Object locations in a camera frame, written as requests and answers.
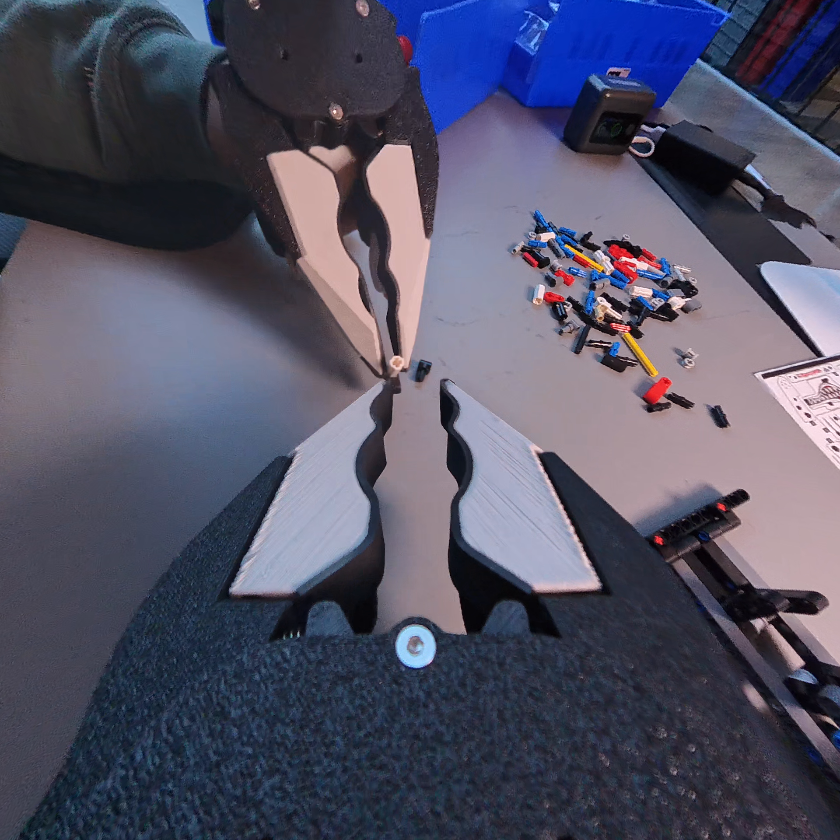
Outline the white book stand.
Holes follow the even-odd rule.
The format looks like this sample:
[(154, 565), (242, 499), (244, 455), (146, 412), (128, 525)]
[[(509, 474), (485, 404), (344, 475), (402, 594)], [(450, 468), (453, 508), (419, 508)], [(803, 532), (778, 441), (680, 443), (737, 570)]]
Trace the white book stand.
[(839, 354), (839, 270), (767, 261), (761, 277), (822, 356)]

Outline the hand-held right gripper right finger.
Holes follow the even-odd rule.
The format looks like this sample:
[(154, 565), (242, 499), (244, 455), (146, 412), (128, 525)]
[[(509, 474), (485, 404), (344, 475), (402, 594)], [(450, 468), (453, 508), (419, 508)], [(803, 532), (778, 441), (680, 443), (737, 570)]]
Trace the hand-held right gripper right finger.
[(465, 630), (511, 602), (528, 631), (555, 633), (548, 603), (600, 595), (602, 579), (543, 464), (543, 450), (452, 380), (439, 389), (451, 503), (448, 572)]

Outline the black flat box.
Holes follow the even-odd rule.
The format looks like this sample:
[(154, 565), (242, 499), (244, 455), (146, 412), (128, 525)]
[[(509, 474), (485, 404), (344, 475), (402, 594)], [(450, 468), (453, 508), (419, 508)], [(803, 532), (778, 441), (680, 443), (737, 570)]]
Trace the black flat box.
[(723, 193), (756, 153), (688, 121), (669, 126), (656, 140), (652, 161), (712, 196)]

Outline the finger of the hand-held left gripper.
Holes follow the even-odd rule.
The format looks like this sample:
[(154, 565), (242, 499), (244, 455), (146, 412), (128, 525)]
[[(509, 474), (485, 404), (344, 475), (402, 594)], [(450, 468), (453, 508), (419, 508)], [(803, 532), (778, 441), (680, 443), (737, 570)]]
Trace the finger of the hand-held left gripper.
[(356, 158), (346, 145), (268, 154), (268, 167), (297, 243), (296, 265), (373, 372), (386, 378), (382, 337), (360, 293), (361, 271), (340, 232), (340, 179)]
[(376, 274), (388, 298), (386, 322), (395, 355), (406, 368), (413, 355), (431, 247), (425, 232), (410, 145), (384, 145), (366, 165), (366, 186), (376, 208)]

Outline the person's left forearm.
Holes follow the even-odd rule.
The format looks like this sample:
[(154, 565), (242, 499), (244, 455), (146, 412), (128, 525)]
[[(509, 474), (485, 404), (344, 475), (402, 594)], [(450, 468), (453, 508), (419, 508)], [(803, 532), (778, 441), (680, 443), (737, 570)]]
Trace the person's left forearm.
[(2, 2), (1, 150), (114, 184), (238, 186), (207, 138), (224, 53), (158, 2)]

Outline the pile of small building pieces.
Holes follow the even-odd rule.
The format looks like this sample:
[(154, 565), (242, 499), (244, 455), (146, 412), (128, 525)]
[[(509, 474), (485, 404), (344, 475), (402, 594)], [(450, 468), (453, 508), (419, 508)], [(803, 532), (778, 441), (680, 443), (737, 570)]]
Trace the pile of small building pieces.
[(528, 299), (552, 340), (552, 382), (580, 405), (651, 415), (674, 408), (732, 420), (720, 397), (692, 384), (702, 318), (697, 280), (629, 235), (601, 238), (554, 222), (536, 209), (506, 251), (532, 273)]

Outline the white sticker sheet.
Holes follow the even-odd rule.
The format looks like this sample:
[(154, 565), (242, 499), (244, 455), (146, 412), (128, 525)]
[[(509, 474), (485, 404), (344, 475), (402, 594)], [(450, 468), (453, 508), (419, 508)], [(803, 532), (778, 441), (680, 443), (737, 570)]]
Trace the white sticker sheet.
[(838, 468), (839, 355), (787, 364), (753, 376)]

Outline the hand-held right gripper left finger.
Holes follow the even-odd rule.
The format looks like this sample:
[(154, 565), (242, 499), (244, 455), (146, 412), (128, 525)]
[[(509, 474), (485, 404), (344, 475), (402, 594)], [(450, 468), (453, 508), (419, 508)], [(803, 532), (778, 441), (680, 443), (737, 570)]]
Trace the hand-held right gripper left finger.
[(393, 397), (392, 385), (374, 385), (296, 447), (230, 598), (287, 602), (297, 622), (316, 603), (335, 602), (354, 632), (373, 631), (385, 567), (374, 484), (386, 465)]

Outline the black building-brick model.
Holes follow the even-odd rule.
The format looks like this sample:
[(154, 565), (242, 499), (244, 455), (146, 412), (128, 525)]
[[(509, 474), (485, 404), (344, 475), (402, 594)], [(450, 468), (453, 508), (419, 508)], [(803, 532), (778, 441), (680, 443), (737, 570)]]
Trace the black building-brick model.
[(794, 731), (827, 778), (839, 779), (838, 660), (802, 622), (829, 606), (817, 591), (753, 582), (723, 537), (741, 523), (746, 490), (672, 521), (647, 537), (677, 573), (703, 615), (747, 669), (756, 691)]

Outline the grey desk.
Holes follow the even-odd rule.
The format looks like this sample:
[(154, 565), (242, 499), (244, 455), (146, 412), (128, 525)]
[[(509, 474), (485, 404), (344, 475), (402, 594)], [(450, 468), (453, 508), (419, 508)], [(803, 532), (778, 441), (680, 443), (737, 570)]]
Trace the grey desk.
[[(439, 381), (556, 452), (638, 530), (745, 488), (730, 541), (770, 586), (831, 606), (806, 625), (838, 657), (838, 469), (753, 373), (812, 350), (638, 163), (575, 154), (567, 109), (499, 93), (440, 136), (416, 350), (375, 485), (386, 565), (376, 632), (462, 634), (448, 574)], [(694, 269), (703, 309), (649, 353), (699, 405), (646, 415), (633, 376), (573, 355), (506, 250), (534, 208), (628, 235)], [(256, 230), (184, 254), (32, 224), (2, 278), (2, 838), (64, 762), (110, 655), (184, 547), (268, 466), (373, 383)]]

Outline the stack of coloured crates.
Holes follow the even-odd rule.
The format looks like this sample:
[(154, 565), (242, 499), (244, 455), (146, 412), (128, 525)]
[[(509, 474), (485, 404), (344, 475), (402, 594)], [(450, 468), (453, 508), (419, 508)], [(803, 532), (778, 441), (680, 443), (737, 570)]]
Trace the stack of coloured crates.
[(733, 59), (734, 78), (771, 100), (800, 104), (838, 61), (838, 1), (771, 2)]

